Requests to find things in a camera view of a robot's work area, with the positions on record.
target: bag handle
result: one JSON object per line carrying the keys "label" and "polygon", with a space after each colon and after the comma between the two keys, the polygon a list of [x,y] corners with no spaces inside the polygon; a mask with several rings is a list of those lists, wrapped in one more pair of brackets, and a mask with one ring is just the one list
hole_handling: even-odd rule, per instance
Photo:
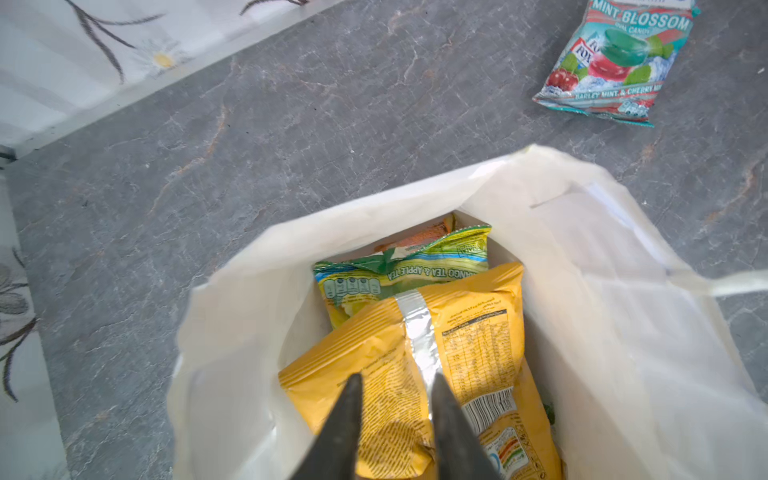
{"label": "bag handle", "polygon": [[768,270],[749,270],[709,281],[711,296],[738,295],[768,290]]}

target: candy bag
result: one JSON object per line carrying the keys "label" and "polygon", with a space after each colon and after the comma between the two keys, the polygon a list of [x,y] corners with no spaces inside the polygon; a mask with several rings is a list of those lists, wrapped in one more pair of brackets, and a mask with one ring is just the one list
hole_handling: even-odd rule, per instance
{"label": "candy bag", "polygon": [[366,257],[315,263],[315,280],[333,328],[364,306],[396,293],[488,270],[491,227],[467,227],[433,240],[438,232],[444,231],[441,224],[448,231],[453,228],[455,222],[449,219],[453,216],[415,236],[377,247],[376,253]]}
{"label": "candy bag", "polygon": [[317,433],[347,377],[361,372],[357,474],[413,478],[435,457],[428,392],[442,372],[503,480],[559,480],[523,356],[522,274],[508,263],[369,305],[281,371],[280,385]]}
{"label": "candy bag", "polygon": [[648,110],[698,15],[695,0],[589,0],[533,101],[653,127]]}

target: yellow snack bag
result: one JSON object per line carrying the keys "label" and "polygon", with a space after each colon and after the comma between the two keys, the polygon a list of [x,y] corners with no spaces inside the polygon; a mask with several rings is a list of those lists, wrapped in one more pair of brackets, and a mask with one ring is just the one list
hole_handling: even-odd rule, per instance
{"label": "yellow snack bag", "polygon": [[520,263],[505,264],[369,305],[280,372],[280,385],[317,433],[347,377],[361,372],[357,474],[412,478],[435,456],[427,392],[442,371],[504,480],[559,480],[523,358],[522,274]]}

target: white plastic bag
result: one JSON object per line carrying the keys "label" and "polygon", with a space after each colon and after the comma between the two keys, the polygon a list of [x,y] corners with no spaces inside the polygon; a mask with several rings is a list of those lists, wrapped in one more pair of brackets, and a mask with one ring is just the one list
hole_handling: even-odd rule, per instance
{"label": "white plastic bag", "polygon": [[713,283],[605,170],[531,146],[271,227],[196,288],[168,393],[177,480],[287,478],[312,435],[277,372],[329,331],[317,260],[458,210],[525,265],[526,357],[568,478],[762,478],[768,407]]}

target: green tea package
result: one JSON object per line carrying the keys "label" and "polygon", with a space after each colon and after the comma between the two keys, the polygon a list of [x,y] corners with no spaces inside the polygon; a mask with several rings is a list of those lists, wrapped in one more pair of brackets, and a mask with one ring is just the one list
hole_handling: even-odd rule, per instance
{"label": "green tea package", "polygon": [[420,247],[392,247],[342,262],[315,263],[315,280],[333,328],[371,303],[488,270],[489,225],[452,231]]}

